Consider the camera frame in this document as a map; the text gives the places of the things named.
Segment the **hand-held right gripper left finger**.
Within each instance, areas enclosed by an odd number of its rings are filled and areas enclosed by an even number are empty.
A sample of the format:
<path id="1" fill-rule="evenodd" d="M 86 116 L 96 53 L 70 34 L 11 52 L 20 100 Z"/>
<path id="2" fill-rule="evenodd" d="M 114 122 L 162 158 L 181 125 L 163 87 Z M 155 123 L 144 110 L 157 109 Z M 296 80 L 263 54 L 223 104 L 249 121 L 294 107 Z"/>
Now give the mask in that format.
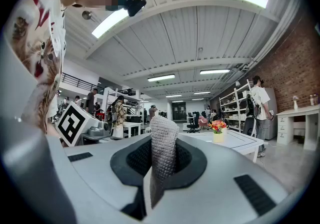
<path id="1" fill-rule="evenodd" d="M 113 154 L 146 138 L 64 148 L 57 137 L 47 142 L 59 181 L 65 190 L 77 224 L 150 224 L 150 217 L 137 220 L 121 210 L 134 202 L 137 188 L 124 185 L 111 169 Z"/>

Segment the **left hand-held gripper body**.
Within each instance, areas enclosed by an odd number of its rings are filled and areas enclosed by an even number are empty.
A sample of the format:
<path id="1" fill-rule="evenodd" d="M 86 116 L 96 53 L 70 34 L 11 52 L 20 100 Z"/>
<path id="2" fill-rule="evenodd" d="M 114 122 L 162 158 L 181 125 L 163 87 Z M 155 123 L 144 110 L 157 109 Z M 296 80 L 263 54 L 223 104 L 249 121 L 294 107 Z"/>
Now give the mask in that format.
<path id="1" fill-rule="evenodd" d="M 110 136 L 106 122 L 98 120 L 73 102 L 63 111 L 56 130 L 69 147 L 83 145 L 85 141 L 97 143 Z"/>

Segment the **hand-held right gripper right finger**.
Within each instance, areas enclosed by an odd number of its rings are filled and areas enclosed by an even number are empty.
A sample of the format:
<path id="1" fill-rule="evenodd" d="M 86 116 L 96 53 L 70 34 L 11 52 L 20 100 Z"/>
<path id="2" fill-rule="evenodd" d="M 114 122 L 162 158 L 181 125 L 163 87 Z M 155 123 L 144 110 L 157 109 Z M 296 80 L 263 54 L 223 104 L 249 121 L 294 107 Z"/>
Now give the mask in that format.
<path id="1" fill-rule="evenodd" d="M 190 187 L 165 191 L 150 212 L 151 224 L 272 223 L 274 209 L 288 196 L 272 175 L 246 157 L 258 141 L 242 134 L 227 134 L 213 143 L 212 134 L 179 134 L 200 149 L 207 166 Z"/>

